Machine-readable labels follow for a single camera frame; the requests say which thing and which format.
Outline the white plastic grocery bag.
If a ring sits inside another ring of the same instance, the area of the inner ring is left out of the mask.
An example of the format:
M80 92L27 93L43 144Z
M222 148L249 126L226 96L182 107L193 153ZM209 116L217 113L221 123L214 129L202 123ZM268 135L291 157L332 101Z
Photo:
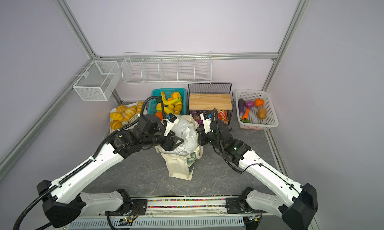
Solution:
M180 116L177 115L179 122L173 126L172 131L176 137L184 140L182 144L176 147L171 154L186 157L192 154L196 148L198 148L198 133L197 128L199 124L191 116Z

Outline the beige canvas tote bag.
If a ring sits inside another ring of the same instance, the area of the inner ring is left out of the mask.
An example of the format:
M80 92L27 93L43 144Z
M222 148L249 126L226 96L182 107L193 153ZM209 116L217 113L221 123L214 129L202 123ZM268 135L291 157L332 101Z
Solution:
M170 177L189 181L192 179L196 160L203 156L203 147L200 145L192 154L186 157L171 154L168 151L164 151L160 146L155 147L155 149L166 161Z

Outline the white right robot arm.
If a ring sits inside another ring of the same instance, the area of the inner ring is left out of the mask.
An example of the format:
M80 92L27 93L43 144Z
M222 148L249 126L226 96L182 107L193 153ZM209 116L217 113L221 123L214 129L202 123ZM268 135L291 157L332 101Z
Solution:
M231 213L269 213L280 217L292 230L306 230L317 210L317 190L300 184L264 161L249 145L232 136L230 126L219 119L217 110L201 114L204 129L199 144L210 144L227 165L239 174L249 173L273 194L247 187L237 198L227 199Z

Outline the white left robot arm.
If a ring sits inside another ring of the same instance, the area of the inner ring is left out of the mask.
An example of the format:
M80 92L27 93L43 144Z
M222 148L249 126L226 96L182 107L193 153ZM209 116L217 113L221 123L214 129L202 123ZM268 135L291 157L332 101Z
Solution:
M27 214L43 203L49 222L42 230L52 226L61 228L86 213L105 212L125 215L132 212L134 204L125 190L96 194L94 197L83 190L106 170L122 162L133 153L153 146L174 150L183 140L175 136L173 128L179 125L181 116L163 113L162 118L140 113L138 119L108 135L95 153L66 175L54 181L42 181L37 189L39 196L17 218L13 228L18 230Z

